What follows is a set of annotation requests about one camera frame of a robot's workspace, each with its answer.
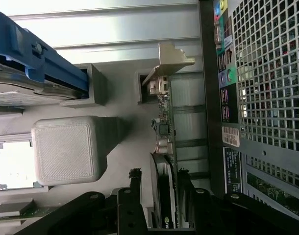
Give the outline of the dark blue info label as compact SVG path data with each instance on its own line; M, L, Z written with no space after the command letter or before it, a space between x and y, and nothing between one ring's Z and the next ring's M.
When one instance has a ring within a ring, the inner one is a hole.
M242 171L240 153L229 147L223 148L225 192L242 193Z

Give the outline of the green RAM stick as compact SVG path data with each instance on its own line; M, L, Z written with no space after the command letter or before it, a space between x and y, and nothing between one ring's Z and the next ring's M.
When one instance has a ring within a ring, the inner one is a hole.
M38 206L34 201L0 204L0 221L23 220L44 217L58 209L54 206Z

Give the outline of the white barcode sticker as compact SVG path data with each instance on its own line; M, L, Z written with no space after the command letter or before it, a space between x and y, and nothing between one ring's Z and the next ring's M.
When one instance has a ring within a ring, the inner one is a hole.
M240 134L237 128L222 126L222 141L234 147L240 147Z

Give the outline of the silver CPU chip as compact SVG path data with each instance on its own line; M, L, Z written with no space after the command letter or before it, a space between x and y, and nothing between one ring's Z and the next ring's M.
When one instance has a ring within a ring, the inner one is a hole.
M35 182L30 141L0 142L0 191L33 188Z

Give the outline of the black perforated PC case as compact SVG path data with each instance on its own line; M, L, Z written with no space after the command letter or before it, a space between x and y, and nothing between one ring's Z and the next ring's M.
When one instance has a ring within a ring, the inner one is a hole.
M212 191L226 194L229 147L242 193L299 220L299 0L199 0L199 21Z

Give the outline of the disk drive in blue carrier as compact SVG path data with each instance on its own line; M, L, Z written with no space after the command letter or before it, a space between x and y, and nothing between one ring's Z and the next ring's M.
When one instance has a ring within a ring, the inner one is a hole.
M89 97L87 72L0 12L0 106L55 104Z

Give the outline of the graphics card with metal bracket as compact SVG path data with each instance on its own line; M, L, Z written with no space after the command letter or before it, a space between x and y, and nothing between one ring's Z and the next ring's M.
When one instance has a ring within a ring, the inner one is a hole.
M186 66L193 65L193 57L172 43L159 43L159 64L140 81L140 101L158 104L158 117L151 120L156 134L151 154L150 170L153 194L153 226L159 229L177 227L177 156L176 130L172 103L171 76Z

